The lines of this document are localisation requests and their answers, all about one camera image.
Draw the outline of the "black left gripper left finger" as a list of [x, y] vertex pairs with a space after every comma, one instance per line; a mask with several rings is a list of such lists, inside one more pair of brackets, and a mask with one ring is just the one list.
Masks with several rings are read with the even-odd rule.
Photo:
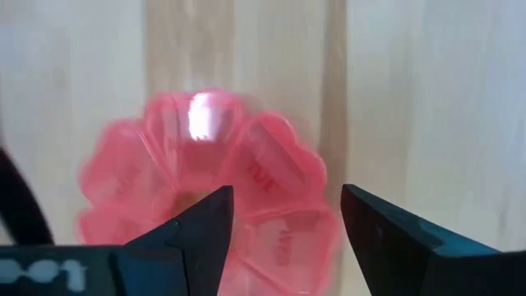
[[233, 227], [233, 188], [222, 186], [115, 253], [116, 294], [216, 295]]

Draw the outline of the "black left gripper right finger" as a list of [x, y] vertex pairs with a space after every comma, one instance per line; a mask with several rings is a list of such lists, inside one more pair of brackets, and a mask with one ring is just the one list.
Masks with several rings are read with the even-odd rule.
[[353, 184], [340, 208], [373, 295], [525, 296], [523, 251], [498, 251]]

